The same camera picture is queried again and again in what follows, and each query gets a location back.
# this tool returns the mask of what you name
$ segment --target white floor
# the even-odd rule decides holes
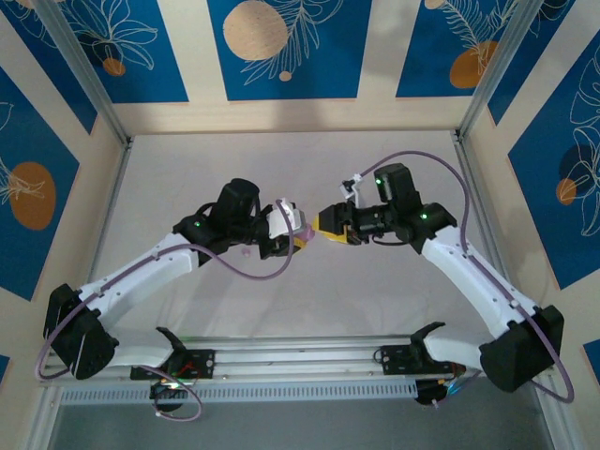
[[[458,167],[445,131],[138,137],[96,277],[149,249],[180,218],[214,201],[233,177],[257,184],[262,205],[285,196],[312,221],[327,205],[343,201],[341,180],[408,149],[434,153]],[[445,168],[422,157],[402,162],[424,203],[441,203],[461,217],[462,194]],[[364,187],[367,200],[377,202],[372,177]],[[474,217],[468,236],[483,252]],[[283,263],[262,262],[256,248],[249,258],[240,248],[225,258],[252,274],[271,273]],[[320,236],[275,280],[248,281],[210,262],[123,320],[138,329],[169,326],[178,336],[222,337],[410,334],[434,321],[485,329],[453,284],[410,247],[350,247]]]

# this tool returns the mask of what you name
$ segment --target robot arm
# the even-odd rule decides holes
[[[259,189],[249,181],[233,179],[215,203],[184,217],[133,262],[78,291],[66,284],[55,289],[44,337],[79,308],[52,342],[52,349],[75,378],[89,378],[109,366],[183,366],[190,353],[169,330],[145,333],[119,329],[117,323],[164,284],[238,244],[257,245],[261,259],[288,255],[290,236],[282,211],[294,234],[305,229],[304,214],[293,203],[283,199],[278,208],[269,205],[260,211]],[[298,239],[293,239],[293,244],[294,252],[303,246]]]
[[[353,198],[358,199],[357,184],[361,181],[355,176],[342,184],[340,188],[349,200],[321,211],[313,223],[315,231],[350,245],[367,244],[373,237],[393,233],[400,244],[412,246],[450,278],[491,334],[491,338],[470,336],[436,322],[413,335],[409,351],[413,359],[451,361],[483,369],[507,392],[552,366],[551,355],[518,308],[532,316],[558,352],[563,316],[555,307],[541,309],[515,289],[467,241],[443,206],[422,204],[411,173],[402,164],[375,171],[381,205],[356,207]]]

